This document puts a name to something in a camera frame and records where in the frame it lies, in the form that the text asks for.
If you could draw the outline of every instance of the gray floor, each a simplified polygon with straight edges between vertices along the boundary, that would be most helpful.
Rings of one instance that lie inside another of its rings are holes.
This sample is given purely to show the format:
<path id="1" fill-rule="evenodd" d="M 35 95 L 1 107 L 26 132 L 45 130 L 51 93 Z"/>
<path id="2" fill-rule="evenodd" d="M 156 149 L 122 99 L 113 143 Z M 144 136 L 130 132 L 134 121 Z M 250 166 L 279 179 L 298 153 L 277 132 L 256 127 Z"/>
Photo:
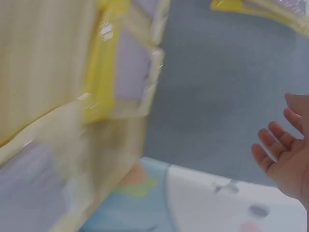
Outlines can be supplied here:
<path id="1" fill-rule="evenodd" d="M 172 0 L 145 155 L 272 185 L 250 146 L 269 121 L 287 125 L 285 92 L 309 93 L 309 39 L 264 18 L 212 12 L 209 4 Z"/>

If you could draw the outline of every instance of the palm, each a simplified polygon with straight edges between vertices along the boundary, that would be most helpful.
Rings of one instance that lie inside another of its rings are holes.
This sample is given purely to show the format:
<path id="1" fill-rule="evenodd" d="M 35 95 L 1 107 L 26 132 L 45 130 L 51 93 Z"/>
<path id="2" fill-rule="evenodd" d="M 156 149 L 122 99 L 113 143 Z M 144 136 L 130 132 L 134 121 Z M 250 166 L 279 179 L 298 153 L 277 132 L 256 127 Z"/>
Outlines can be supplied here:
<path id="1" fill-rule="evenodd" d="M 309 117 L 305 118 L 287 99 L 289 109 L 284 111 L 286 119 L 302 134 L 303 140 L 298 140 L 286 132 L 277 122 L 271 122 L 269 131 L 262 129 L 258 136 L 266 149 L 271 153 L 271 159 L 259 144 L 252 146 L 252 153 L 260 168 L 268 177 L 276 182 L 278 188 L 286 195 L 299 199 L 305 207 L 309 200 Z"/>

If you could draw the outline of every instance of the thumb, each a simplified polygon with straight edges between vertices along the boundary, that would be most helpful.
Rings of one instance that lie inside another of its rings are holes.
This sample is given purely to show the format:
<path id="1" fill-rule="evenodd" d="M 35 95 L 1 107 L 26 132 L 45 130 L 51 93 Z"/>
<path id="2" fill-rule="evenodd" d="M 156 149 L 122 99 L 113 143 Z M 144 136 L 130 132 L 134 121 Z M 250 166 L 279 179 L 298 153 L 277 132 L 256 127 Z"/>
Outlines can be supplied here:
<path id="1" fill-rule="evenodd" d="M 304 116 L 304 114 L 309 112 L 309 95 L 295 95 L 286 93 L 285 100 L 289 108 L 293 110 L 294 113 Z"/>
<path id="2" fill-rule="evenodd" d="M 285 100 L 294 113 L 302 116 L 304 136 L 309 138 L 309 95 L 285 94 Z"/>

